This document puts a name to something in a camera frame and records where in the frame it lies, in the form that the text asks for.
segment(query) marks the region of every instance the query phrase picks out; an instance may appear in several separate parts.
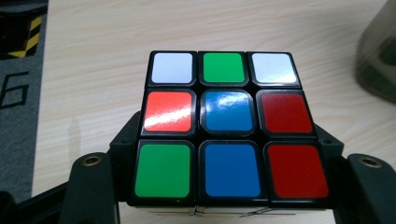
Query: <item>rubik's cube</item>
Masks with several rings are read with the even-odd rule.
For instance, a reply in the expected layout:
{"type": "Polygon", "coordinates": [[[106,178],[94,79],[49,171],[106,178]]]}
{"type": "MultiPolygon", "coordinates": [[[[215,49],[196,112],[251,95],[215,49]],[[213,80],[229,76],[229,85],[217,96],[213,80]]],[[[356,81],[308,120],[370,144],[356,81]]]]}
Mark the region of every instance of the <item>rubik's cube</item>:
{"type": "Polygon", "coordinates": [[[315,125],[286,52],[152,51],[135,147],[134,206],[328,206],[315,125]]]}

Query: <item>red square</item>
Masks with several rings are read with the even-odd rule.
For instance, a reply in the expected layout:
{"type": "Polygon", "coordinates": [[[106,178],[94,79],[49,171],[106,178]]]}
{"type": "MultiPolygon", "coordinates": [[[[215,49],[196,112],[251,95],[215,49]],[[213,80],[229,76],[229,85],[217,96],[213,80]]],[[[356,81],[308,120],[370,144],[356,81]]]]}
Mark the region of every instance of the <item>red square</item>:
{"type": "Polygon", "coordinates": [[[264,124],[268,132],[313,132],[311,118],[301,94],[264,92],[261,101],[264,124]]]}
{"type": "Polygon", "coordinates": [[[152,91],[147,98],[144,129],[149,132],[189,132],[192,108],[189,92],[152,91]]]}
{"type": "Polygon", "coordinates": [[[268,147],[275,193],[281,198],[326,198],[329,189],[318,150],[310,145],[268,147]]]}

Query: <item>green tile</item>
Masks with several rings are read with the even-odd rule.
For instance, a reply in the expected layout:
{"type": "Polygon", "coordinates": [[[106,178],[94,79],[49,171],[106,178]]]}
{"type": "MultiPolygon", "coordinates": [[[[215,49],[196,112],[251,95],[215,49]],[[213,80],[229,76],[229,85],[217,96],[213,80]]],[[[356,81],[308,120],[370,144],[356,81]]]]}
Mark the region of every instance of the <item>green tile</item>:
{"type": "Polygon", "coordinates": [[[191,150],[185,145],[143,145],[135,194],[139,197],[186,197],[190,192],[190,156],[191,150]]]}
{"type": "Polygon", "coordinates": [[[204,81],[242,83],[244,66],[239,53],[206,53],[204,55],[204,81]]]}

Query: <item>wood grain surface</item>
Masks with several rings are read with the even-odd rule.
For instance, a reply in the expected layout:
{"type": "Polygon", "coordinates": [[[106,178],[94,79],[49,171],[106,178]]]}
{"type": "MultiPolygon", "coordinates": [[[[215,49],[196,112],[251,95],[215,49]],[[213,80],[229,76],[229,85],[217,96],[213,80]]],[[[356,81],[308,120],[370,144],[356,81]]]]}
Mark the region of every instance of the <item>wood grain surface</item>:
{"type": "MultiPolygon", "coordinates": [[[[396,167],[396,106],[355,81],[361,33],[385,0],[50,0],[33,194],[68,179],[74,160],[107,151],[141,107],[156,49],[291,52],[314,122],[396,167]]],[[[334,223],[292,217],[159,217],[121,205],[123,223],[334,223]]]]}

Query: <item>white square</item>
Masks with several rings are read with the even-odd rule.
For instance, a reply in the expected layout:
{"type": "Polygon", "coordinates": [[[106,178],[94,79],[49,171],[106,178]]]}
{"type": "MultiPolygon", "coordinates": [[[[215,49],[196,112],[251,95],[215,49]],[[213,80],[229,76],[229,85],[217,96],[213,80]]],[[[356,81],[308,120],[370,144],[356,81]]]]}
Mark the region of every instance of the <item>white square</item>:
{"type": "Polygon", "coordinates": [[[152,65],[154,83],[190,83],[192,55],[190,53],[157,53],[152,65]]]}
{"type": "Polygon", "coordinates": [[[288,54],[254,53],[252,60],[258,82],[294,83],[297,80],[288,54]]]}

